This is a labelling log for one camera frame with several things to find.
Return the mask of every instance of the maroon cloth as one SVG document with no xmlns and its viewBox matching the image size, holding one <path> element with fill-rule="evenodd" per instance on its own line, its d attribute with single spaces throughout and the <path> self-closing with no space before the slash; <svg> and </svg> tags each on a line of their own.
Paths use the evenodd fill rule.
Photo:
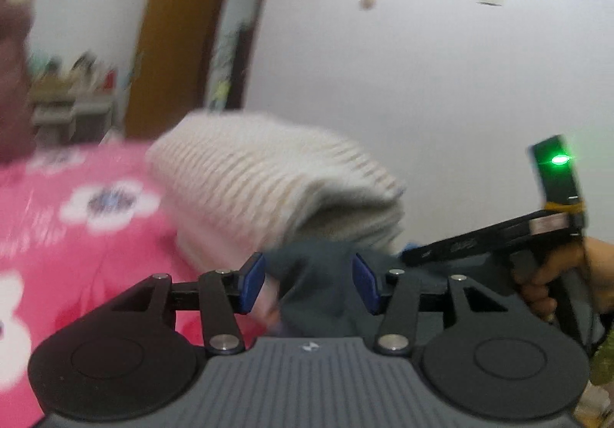
<svg viewBox="0 0 614 428">
<path fill-rule="evenodd" d="M 25 48 L 30 27 L 27 7 L 0 0 L 0 163 L 28 156 L 35 149 Z"/>
</svg>

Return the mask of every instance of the bed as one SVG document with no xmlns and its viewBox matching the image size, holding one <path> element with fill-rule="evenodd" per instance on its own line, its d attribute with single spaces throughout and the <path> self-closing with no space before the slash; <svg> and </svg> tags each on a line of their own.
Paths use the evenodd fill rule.
<svg viewBox="0 0 614 428">
<path fill-rule="evenodd" d="M 0 426 L 42 416 L 26 369 L 47 336 L 153 273 L 196 278 L 145 173 L 147 147 L 74 147 L 0 167 Z M 238 319 L 248 343 L 263 332 Z M 202 343 L 197 314 L 178 314 L 176 329 Z"/>
</svg>

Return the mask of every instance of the doorway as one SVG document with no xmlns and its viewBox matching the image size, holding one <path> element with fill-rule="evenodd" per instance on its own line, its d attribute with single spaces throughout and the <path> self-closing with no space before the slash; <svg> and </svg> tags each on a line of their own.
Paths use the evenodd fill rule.
<svg viewBox="0 0 614 428">
<path fill-rule="evenodd" d="M 223 0 L 202 99 L 211 111 L 241 109 L 263 0 Z"/>
</svg>

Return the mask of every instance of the flower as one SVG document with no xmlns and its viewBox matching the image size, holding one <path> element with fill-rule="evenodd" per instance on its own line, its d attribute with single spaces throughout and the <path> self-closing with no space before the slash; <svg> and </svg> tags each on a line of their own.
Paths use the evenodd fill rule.
<svg viewBox="0 0 614 428">
<path fill-rule="evenodd" d="M 76 168 L 85 162 L 84 153 L 75 149 L 57 149 L 38 153 L 30 160 L 27 171 L 41 171 L 45 175 L 55 175 L 68 168 Z"/>
<path fill-rule="evenodd" d="M 85 223 L 90 233 L 101 234 L 127 227 L 135 216 L 150 216 L 160 206 L 160 196 L 143 192 L 136 180 L 110 186 L 85 185 L 75 189 L 59 210 L 65 223 Z"/>
<path fill-rule="evenodd" d="M 22 295 L 19 272 L 0 274 L 0 392 L 13 388 L 28 368 L 32 350 L 30 331 L 14 316 Z"/>
</svg>

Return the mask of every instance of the red object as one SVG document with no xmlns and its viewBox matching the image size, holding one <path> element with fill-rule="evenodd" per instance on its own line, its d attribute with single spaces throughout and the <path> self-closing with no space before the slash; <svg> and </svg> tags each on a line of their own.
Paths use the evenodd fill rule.
<svg viewBox="0 0 614 428">
<path fill-rule="evenodd" d="M 117 82 L 117 70 L 112 69 L 107 73 L 107 76 L 104 79 L 104 84 L 102 86 L 103 90 L 113 90 L 115 89 L 115 85 Z"/>
</svg>

